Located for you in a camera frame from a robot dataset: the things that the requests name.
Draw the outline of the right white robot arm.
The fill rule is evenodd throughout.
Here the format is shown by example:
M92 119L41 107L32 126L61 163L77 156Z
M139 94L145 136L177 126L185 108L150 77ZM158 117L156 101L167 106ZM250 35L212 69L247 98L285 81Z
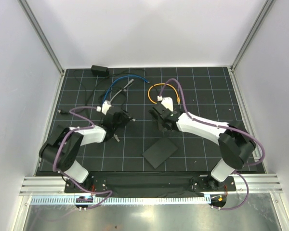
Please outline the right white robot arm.
M155 104L149 113L157 121L161 131L191 133L219 146L221 159L203 180L205 187L214 191L224 186L229 175L242 169L256 148L252 136L239 121L231 124L216 122L183 110L170 110L162 103Z

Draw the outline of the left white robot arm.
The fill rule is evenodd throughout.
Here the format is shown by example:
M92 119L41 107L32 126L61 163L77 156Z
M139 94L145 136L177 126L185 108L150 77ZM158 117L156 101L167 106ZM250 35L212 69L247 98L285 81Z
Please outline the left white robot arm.
M95 125L88 118L77 114L81 109L95 109L101 112L104 118L100 125ZM119 128L125 127L133 120L132 116L117 106L105 104L103 106L80 106L72 108L70 114L86 120L87 127L58 126L51 137L42 145L39 156L53 165L54 172L67 176L76 181L76 188L86 193L92 188L92 180L88 178L89 172L77 160L81 146L91 143L103 143L114 138Z

